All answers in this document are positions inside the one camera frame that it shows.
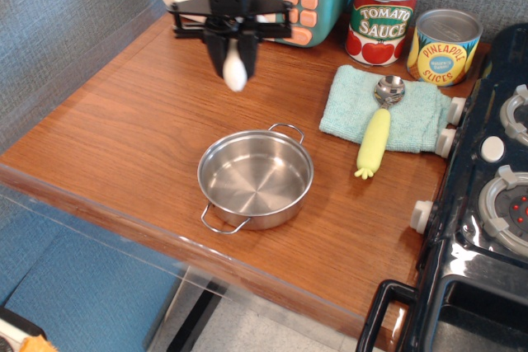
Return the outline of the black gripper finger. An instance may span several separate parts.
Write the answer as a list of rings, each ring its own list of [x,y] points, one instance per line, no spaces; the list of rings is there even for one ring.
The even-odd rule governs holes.
[[[213,32],[204,33],[204,43],[207,47],[211,63],[219,77],[224,76],[224,62],[227,58],[229,38]]]
[[[241,35],[238,38],[238,52],[245,67],[247,78],[255,73],[257,61],[258,39],[254,35]]]

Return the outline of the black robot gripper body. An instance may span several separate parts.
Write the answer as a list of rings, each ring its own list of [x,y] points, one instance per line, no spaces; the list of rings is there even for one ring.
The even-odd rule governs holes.
[[[291,37],[291,9],[292,3],[282,0],[188,0],[168,11],[177,38],[203,40],[207,32],[238,38],[251,31],[263,40]]]

